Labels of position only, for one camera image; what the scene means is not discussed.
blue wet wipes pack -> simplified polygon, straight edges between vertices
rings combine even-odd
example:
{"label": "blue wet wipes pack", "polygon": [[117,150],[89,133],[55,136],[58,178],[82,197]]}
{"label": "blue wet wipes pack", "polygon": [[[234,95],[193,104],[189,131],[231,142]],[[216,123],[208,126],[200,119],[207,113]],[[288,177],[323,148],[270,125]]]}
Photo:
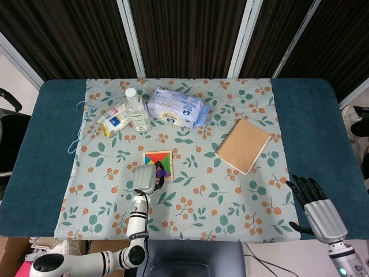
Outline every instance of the blue wet wipes pack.
{"label": "blue wet wipes pack", "polygon": [[152,117],[193,129],[205,123],[210,110],[200,98],[157,86],[148,103]]}

plastic water bottle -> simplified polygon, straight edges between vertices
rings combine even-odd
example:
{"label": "plastic water bottle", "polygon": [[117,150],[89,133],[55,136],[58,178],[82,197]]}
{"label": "plastic water bottle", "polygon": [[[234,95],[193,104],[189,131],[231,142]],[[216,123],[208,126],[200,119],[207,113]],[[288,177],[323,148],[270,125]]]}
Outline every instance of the plastic water bottle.
{"label": "plastic water bottle", "polygon": [[137,94],[134,88],[126,90],[126,113],[131,119],[132,125],[138,132],[151,130],[150,117],[144,98]]}

tangram puzzle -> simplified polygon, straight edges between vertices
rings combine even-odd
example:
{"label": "tangram puzzle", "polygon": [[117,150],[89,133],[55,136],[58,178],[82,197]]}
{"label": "tangram puzzle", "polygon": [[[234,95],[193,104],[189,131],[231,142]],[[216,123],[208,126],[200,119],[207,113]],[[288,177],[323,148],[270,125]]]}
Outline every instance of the tangram puzzle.
{"label": "tangram puzzle", "polygon": [[155,164],[156,162],[161,162],[164,166],[165,179],[173,179],[173,160],[172,151],[157,151],[157,152],[144,152],[142,153],[144,159],[144,165]]}

blue table cover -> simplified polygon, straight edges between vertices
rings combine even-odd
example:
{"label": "blue table cover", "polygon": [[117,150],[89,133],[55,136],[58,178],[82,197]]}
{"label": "blue table cover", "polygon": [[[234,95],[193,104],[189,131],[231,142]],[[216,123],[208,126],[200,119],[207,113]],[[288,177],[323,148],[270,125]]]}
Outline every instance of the blue table cover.
{"label": "blue table cover", "polygon": [[[54,235],[74,155],[86,80],[50,80],[39,97],[2,204],[0,234]],[[272,80],[290,174],[313,177],[336,205],[347,238],[369,239],[369,196],[353,155],[333,88],[321,79]],[[308,226],[296,205],[301,226]],[[302,235],[302,239],[314,238]]]}

brown notebook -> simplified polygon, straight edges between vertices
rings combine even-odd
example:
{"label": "brown notebook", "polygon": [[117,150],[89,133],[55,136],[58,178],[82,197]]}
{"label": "brown notebook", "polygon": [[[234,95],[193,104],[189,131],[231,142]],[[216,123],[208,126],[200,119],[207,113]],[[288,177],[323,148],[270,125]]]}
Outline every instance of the brown notebook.
{"label": "brown notebook", "polygon": [[270,134],[266,131],[248,123],[244,118],[239,119],[215,154],[246,175],[269,138]]}

